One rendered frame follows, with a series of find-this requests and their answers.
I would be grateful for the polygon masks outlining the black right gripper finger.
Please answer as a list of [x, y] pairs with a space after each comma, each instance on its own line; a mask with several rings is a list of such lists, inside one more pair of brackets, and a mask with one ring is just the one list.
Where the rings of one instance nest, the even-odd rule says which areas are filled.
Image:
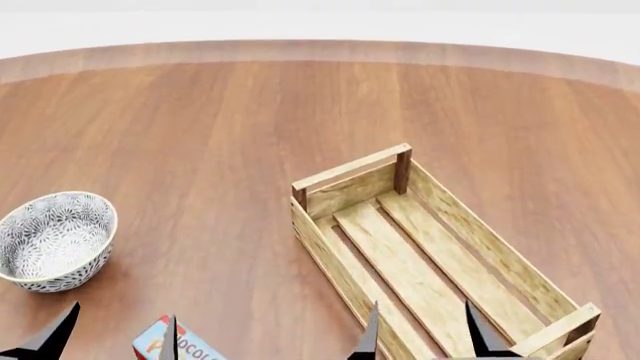
[[374, 302], [373, 308], [369, 313], [365, 331], [355, 350], [348, 356], [348, 360], [376, 360], [378, 329], [378, 302]]
[[485, 359], [522, 359], [523, 356], [514, 353], [501, 343], [497, 333], [481, 320], [481, 312], [470, 300], [465, 301], [466, 321], [472, 341], [475, 356]]

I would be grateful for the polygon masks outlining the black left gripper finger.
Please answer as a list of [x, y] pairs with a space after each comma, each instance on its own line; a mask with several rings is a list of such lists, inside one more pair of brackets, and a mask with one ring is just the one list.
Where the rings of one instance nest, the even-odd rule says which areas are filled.
[[0, 351], [0, 360], [59, 360], [76, 325], [79, 302], [63, 311], [23, 345]]
[[178, 360], [177, 321], [175, 316], [169, 318], [158, 360]]

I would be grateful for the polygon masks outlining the chocolate pudding box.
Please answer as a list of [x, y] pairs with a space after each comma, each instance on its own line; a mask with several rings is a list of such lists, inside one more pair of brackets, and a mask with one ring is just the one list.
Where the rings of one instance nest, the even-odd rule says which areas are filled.
[[[169, 318], [168, 315], [160, 317], [132, 341], [132, 347], [138, 360], [158, 360]], [[178, 360], [227, 360], [198, 335], [184, 328], [178, 322], [177, 345]]]

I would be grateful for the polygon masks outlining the wooden slatted crate tray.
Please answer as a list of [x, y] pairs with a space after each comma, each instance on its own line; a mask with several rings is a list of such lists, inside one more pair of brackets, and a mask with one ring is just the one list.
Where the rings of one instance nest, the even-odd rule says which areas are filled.
[[473, 360], [465, 301], [509, 350], [586, 360], [600, 317], [577, 305], [400, 144], [292, 185], [297, 239], [387, 360]]

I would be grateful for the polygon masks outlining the black white patterned bowl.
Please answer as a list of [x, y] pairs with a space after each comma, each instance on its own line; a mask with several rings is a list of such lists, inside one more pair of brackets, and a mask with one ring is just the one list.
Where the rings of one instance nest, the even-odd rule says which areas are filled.
[[98, 194], [31, 200], [0, 219], [0, 279], [37, 293], [80, 287], [109, 260], [117, 228], [116, 209]]

